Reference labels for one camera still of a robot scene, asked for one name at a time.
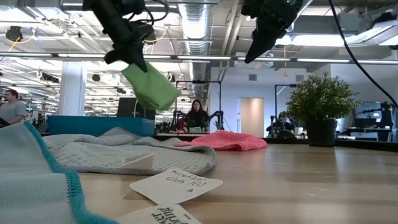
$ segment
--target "teal trim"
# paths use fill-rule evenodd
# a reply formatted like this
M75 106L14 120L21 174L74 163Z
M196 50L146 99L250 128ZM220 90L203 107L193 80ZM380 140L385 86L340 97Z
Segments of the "teal trim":
M81 189L78 173L74 170L63 168L55 160L52 153L48 150L47 145L42 139L40 133L29 123L29 121L24 121L24 125L30 131L30 133L32 133L33 137L35 137L52 172L66 175L69 186L68 194L70 207L76 222L79 224L117 224L118 222L114 220L94 215L86 209L85 198L83 195L83 190Z

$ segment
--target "light blue towel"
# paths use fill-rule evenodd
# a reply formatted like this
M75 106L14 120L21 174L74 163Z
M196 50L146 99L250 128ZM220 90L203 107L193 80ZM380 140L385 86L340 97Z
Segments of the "light blue towel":
M29 122L0 129L0 223L117 223L85 208L77 172L62 168Z

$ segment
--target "green leaves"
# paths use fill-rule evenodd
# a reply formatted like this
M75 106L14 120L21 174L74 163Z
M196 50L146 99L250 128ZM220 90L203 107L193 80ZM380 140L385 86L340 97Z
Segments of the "green leaves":
M295 119L326 120L344 118L361 102L350 84L338 77L328 78L310 75L300 82L286 103L288 113Z

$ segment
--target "table surface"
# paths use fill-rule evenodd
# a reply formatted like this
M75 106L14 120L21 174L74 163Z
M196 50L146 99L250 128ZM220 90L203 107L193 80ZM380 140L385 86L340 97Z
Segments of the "table surface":
M398 154L269 145L219 152L203 174L223 185L181 206L203 224L396 224ZM80 174L88 210L109 218L154 206L129 188L144 176Z

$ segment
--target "potted plant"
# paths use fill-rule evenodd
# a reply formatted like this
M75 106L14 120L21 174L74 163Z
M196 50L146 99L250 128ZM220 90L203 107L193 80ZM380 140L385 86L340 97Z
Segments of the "potted plant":
M324 72L323 77L310 75L292 92L287 112L305 121L310 146L335 145L336 119L346 117L361 103L350 86Z

